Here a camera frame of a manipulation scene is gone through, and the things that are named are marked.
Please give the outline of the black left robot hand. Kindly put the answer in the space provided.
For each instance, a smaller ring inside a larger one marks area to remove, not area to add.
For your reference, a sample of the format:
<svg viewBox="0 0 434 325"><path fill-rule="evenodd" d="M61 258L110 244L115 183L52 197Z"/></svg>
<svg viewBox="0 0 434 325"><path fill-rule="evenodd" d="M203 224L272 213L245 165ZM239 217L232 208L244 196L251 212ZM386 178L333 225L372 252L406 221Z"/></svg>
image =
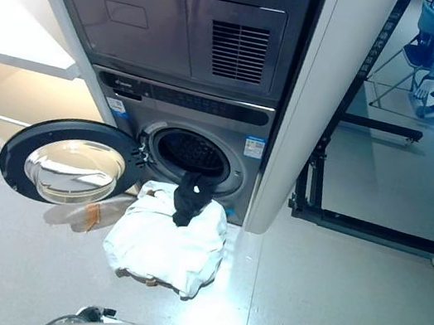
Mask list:
<svg viewBox="0 0 434 325"><path fill-rule="evenodd" d="M117 311L111 308L102 308L97 306L83 307L77 311L76 315L84 322L102 323L105 317L114 318Z"/></svg>

